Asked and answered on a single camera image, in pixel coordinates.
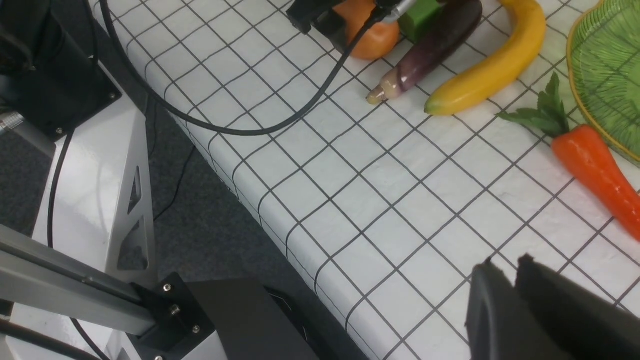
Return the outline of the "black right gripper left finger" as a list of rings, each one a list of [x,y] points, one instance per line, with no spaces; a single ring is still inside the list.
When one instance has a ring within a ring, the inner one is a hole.
[[[569,360],[490,259],[473,267],[465,328],[473,360]]]

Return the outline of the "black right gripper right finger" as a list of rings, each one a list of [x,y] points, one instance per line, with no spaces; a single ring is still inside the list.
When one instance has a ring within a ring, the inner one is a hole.
[[[638,360],[640,322],[526,254],[515,289],[547,335],[576,360]]]

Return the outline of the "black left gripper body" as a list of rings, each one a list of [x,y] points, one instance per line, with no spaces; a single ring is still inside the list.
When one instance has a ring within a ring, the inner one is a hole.
[[[339,53],[345,52],[357,16],[365,23],[372,11],[381,10],[377,22],[391,24],[406,14],[416,2],[414,0],[294,0],[286,10],[286,17],[300,33],[307,35],[312,29],[328,39]]]

